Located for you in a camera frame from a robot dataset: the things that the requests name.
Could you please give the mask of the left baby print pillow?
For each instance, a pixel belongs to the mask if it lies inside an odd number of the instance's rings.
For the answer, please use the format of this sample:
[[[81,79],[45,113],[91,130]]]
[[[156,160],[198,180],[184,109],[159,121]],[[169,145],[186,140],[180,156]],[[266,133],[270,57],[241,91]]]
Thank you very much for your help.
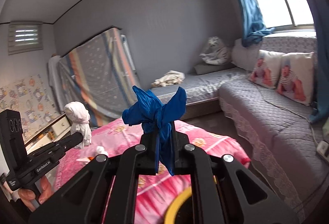
[[[269,89],[275,89],[280,77],[281,58],[284,53],[260,50],[249,80]]]

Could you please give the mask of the striped grey sheet covered wardrobe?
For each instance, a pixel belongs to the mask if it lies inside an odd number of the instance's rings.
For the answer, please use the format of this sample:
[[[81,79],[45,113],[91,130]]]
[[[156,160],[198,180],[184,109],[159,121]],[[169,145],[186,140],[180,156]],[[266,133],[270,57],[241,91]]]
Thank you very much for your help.
[[[108,29],[74,48],[59,63],[64,102],[78,101],[90,114],[90,126],[120,118],[137,98],[139,85],[128,46],[117,28]]]

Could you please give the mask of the white tissue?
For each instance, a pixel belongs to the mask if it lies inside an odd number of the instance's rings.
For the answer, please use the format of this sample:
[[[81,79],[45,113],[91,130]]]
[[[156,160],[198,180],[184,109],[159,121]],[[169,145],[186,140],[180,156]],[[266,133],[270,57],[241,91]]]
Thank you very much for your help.
[[[105,150],[105,148],[103,146],[97,146],[96,147],[96,154],[103,154],[105,156],[108,156],[108,152]]]

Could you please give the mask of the blue curtain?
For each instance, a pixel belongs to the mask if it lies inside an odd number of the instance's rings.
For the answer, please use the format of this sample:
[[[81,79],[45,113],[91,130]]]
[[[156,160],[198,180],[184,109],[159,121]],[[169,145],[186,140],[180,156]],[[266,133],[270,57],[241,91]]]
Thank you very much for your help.
[[[238,0],[243,20],[243,35],[241,38],[244,48],[258,44],[264,36],[273,33],[274,28],[267,28],[263,15],[256,0]]]

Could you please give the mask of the right baby print pillow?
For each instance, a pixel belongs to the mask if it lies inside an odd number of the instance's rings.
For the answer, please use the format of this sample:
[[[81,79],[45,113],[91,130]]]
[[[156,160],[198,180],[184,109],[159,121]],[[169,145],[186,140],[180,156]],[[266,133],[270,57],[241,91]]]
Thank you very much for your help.
[[[314,90],[314,52],[282,55],[277,92],[309,106]]]

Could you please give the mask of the cartoon patterned wall cloth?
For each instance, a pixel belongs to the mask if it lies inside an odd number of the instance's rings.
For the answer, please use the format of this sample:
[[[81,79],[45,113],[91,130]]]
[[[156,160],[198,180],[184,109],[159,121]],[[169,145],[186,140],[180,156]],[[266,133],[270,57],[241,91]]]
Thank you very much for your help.
[[[1,86],[1,110],[5,109],[20,112],[25,142],[60,116],[39,74]]]

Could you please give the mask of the grey cushion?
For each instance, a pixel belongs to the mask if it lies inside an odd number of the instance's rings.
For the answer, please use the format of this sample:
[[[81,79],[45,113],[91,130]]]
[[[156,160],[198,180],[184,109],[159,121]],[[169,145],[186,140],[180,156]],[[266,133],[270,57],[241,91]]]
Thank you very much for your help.
[[[241,38],[234,42],[234,46],[231,50],[231,62],[238,68],[252,71],[257,61],[258,51],[261,44],[252,44],[245,48],[242,45]]]

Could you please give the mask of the wall vent louvre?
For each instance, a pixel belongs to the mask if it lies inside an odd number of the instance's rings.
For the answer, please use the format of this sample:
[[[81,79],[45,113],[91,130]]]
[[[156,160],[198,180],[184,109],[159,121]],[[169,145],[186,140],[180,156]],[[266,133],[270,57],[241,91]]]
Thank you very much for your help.
[[[42,22],[10,22],[8,54],[43,50],[42,25]]]

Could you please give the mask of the baby print pillow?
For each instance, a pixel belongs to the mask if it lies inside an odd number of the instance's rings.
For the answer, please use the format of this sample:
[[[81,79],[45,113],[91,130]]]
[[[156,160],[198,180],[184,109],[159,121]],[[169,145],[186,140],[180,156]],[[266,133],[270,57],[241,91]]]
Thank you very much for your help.
[[[282,55],[277,92],[309,106],[314,90],[314,52]]]
[[[269,89],[275,89],[280,77],[281,58],[284,53],[260,50],[249,80]]]

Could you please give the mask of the white tiger plush toy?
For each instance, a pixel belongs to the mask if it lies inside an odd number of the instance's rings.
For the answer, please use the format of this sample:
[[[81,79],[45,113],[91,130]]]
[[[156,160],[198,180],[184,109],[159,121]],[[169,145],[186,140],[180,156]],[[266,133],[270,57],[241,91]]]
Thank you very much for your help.
[[[208,38],[199,56],[209,65],[224,65],[231,62],[230,48],[216,36]]]

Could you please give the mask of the cream tv cabinet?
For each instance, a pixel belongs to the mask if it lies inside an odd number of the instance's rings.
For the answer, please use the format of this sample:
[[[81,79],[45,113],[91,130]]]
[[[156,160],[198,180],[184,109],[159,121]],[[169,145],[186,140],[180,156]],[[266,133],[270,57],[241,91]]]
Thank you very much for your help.
[[[71,123],[66,114],[61,114],[24,143],[27,154],[66,137],[70,133],[70,128]]]

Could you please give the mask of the yellow rimmed trash bin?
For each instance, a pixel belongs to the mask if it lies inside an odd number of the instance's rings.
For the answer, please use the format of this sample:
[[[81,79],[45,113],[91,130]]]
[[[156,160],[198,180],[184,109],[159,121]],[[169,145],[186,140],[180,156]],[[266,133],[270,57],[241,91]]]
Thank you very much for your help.
[[[172,201],[166,211],[164,223],[193,223],[191,186],[187,187]]]

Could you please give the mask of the blue plastic bag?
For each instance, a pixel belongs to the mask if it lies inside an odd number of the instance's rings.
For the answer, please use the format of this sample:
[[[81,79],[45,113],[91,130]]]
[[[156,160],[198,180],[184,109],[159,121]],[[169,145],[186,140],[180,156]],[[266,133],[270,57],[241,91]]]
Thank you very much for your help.
[[[187,94],[182,87],[168,101],[162,103],[151,91],[133,86],[137,101],[122,113],[122,120],[129,126],[142,125],[144,133],[157,132],[159,143],[156,149],[156,161],[161,162],[174,176],[175,150],[172,140],[171,123],[179,120],[186,112]]]

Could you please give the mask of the white plastic bag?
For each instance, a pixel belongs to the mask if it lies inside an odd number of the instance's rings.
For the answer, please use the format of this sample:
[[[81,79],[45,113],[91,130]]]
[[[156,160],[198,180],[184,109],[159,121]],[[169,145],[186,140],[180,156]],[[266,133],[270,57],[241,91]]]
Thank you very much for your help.
[[[64,112],[72,122],[70,133],[79,132],[82,134],[82,142],[76,148],[84,149],[92,143],[92,131],[89,126],[90,114],[89,111],[81,102],[70,102],[65,105]]]

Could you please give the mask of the grey quilted sofa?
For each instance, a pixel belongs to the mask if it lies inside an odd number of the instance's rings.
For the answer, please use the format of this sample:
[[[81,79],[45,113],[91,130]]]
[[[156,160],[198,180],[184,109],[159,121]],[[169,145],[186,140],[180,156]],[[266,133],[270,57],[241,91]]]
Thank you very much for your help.
[[[260,50],[287,53],[317,51],[315,35],[266,36]],[[255,169],[304,223],[325,223],[328,164],[316,152],[322,122],[309,123],[311,107],[251,82],[251,71],[238,68],[188,75],[181,83],[188,106],[212,112],[210,104],[234,121],[237,134],[252,146]]]

